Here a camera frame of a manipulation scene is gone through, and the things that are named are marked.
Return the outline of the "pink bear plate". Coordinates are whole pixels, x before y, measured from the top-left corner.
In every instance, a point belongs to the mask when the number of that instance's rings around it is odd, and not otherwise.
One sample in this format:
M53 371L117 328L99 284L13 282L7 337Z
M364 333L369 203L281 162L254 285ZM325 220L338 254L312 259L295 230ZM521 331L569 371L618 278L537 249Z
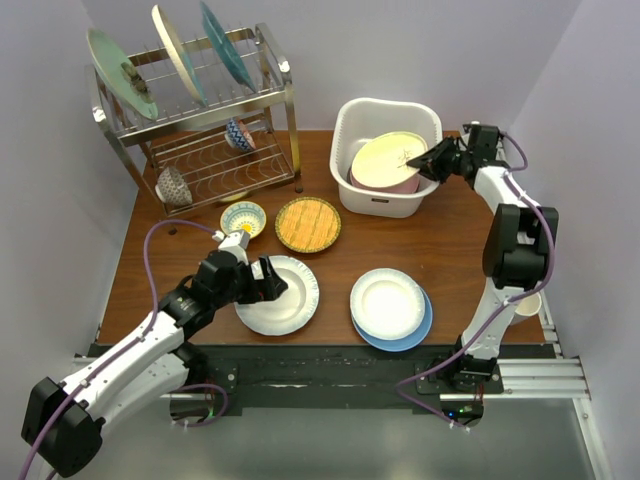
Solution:
M381 192L381 193L391 193L391 194L402 194L402 195L408 195L408 194L413 194L416 193L419 189L419 185L420 185L420 180L418 178L417 175L413 176L412 178L399 183L397 185L394 186L390 186L390 187L370 187L370 186L366 186L364 184L362 184L361 182L358 182L355 177L353 176L353 173L351 170L348 171L348 182L350 185L356 187L356 188L360 188L363 190L368 190L368 191L374 191L374 192Z

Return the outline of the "green cream leaf plate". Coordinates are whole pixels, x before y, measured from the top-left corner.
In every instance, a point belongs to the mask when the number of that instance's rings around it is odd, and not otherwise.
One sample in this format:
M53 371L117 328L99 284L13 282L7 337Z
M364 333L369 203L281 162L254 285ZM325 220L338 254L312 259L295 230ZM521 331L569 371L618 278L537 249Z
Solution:
M412 132L380 135L355 154L350 167L352 180L373 189L389 189L413 181L418 168L411 167L409 161L427 150L423 137Z

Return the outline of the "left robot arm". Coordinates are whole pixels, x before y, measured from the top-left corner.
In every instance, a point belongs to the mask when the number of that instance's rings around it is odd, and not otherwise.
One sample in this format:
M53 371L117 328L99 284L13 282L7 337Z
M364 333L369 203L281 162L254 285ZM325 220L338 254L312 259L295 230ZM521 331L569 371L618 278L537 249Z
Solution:
M250 263L244 253L210 252L105 354L60 382L46 377L32 388L21 430L31 449L19 476L26 478L36 456L60 477L72 476L117 421L159 395L200 390L207 368L189 339L225 306L274 301L287 287L266 255Z

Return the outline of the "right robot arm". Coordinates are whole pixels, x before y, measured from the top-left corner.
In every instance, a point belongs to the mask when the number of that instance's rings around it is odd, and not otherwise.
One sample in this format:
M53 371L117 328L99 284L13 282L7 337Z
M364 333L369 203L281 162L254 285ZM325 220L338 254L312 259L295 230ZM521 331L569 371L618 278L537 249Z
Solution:
M503 336L520 303L549 283L555 264L559 213L533 200L516 182L517 168L500 153L509 136L477 121L461 137L447 136L407 166L438 183L463 178L493 214L482 256L485 287L453 352L412 381L443 380L459 393L489 381Z

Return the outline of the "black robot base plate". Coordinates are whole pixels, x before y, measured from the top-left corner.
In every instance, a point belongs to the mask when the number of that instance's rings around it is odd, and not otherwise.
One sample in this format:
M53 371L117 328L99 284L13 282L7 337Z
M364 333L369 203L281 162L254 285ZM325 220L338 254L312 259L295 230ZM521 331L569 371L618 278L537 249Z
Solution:
M390 353L369 345L193 345L177 353L189 367L189 384L210 381L228 395L227 415L251 408L404 409L396 384L416 379L404 392L438 407L447 395L478 399L504 391L501 372L454 376L431 373L449 346L418 346Z

